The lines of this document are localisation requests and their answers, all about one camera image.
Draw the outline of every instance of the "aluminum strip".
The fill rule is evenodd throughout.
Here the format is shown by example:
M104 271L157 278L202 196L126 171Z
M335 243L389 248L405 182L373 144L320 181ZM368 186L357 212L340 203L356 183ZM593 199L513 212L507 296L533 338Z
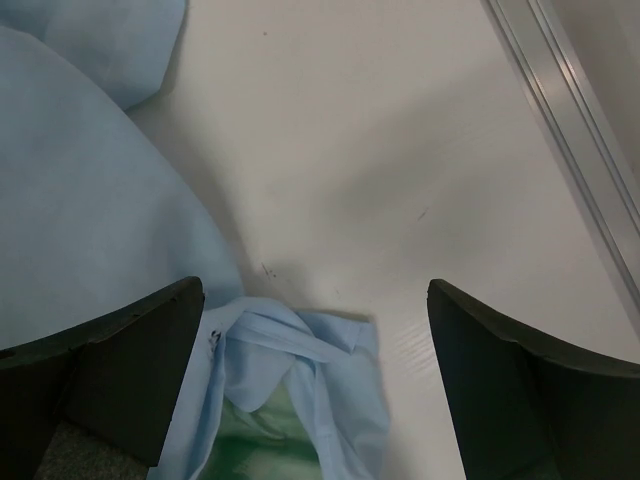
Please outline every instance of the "aluminum strip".
M551 0L486 0L532 108L631 297L640 333L640 194Z

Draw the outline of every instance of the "dark mark on floor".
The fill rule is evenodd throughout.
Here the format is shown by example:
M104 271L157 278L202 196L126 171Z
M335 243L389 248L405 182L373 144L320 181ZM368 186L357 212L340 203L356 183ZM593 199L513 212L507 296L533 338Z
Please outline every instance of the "dark mark on floor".
M424 216L427 214L427 212L429 211L429 208L426 208L424 212L422 212L422 215L420 215L418 217L418 220L416 220L417 222L419 222L420 220L422 220L424 218Z

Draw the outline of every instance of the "green fabric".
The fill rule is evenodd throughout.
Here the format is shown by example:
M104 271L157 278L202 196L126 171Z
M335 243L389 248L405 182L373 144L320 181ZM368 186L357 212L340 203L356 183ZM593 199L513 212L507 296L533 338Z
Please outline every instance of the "green fabric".
M227 399L200 480L322 480L318 455L279 385L257 411L246 413Z

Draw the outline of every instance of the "light blue fabric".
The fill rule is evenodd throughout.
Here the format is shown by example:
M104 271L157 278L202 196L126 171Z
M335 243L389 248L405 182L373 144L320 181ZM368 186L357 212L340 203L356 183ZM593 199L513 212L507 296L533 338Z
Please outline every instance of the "light blue fabric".
M0 65L0 349L197 275L205 312L150 479L195 479L223 395L252 411L280 381L325 479L377 478L388 414L374 327L243 297L207 211L96 84L33 36L4 27ZM223 334L216 348L214 331Z
M0 0L0 25L30 33L120 108L155 93L185 0Z
M212 332L223 334L217 346ZM149 480L195 480L213 446L223 396L252 412L281 381L324 479L378 478L389 417L376 357L375 328L368 323L296 314L276 301L246 297L205 311Z

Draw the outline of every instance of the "white surface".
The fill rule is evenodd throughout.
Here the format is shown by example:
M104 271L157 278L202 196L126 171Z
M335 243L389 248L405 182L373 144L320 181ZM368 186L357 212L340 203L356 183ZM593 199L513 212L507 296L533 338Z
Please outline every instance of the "white surface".
M378 324L388 478L464 478L432 278L640 361L479 0L192 0L165 93L132 117L211 210L251 293Z

